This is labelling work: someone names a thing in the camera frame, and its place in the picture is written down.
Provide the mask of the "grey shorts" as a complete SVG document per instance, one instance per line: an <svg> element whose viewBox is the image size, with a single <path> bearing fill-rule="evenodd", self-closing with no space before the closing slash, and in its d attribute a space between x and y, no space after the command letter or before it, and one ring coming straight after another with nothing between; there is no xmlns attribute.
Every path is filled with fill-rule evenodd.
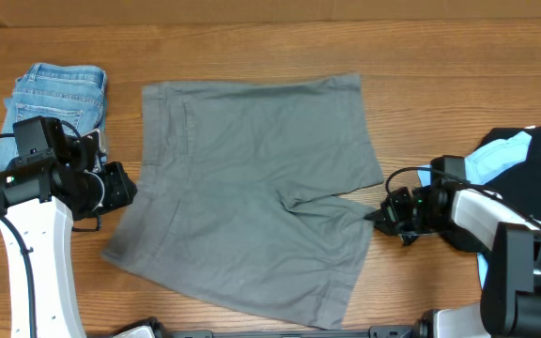
<svg viewBox="0 0 541 338"><path fill-rule="evenodd" d="M103 258L192 298L339 329L373 230L348 194L383 180L360 76L164 82L142 103L138 192Z"/></svg>

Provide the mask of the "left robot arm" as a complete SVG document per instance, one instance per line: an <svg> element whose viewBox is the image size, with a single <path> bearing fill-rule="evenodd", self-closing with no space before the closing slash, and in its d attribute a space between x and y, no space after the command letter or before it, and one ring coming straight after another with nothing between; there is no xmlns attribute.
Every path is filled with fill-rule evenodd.
<svg viewBox="0 0 541 338"><path fill-rule="evenodd" d="M99 220L137 193L122 164L101 163L100 132L36 116L13 125L18 155L0 172L0 231L8 258L11 334L83 337L71 262L75 222Z"/></svg>

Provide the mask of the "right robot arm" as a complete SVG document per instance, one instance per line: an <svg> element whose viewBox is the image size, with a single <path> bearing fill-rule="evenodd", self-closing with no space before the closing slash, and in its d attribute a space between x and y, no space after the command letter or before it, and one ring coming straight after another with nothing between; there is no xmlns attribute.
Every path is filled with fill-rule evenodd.
<svg viewBox="0 0 541 338"><path fill-rule="evenodd" d="M487 255L479 302L430 310L410 337L541 337L541 222L466 178L463 158L441 156L429 185L387 191L365 215L386 236L410 245L439 234L455 249Z"/></svg>

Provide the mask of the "light blue shirt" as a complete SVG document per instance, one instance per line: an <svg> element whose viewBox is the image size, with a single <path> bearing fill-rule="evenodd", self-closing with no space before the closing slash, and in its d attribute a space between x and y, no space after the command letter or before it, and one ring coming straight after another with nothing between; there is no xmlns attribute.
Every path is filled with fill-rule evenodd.
<svg viewBox="0 0 541 338"><path fill-rule="evenodd" d="M464 159L466 179L486 185L504 171L526 161L532 136L530 130L495 130Z"/></svg>

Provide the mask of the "folded blue jeans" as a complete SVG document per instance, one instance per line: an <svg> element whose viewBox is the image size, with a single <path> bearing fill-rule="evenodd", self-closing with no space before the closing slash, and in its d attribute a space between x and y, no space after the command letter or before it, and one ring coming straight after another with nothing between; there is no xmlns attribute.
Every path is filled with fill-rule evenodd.
<svg viewBox="0 0 541 338"><path fill-rule="evenodd" d="M36 63L15 81L4 99L3 133L14 123L35 116L69 122L80 134L105 130L107 74L96 66L56 66Z"/></svg>

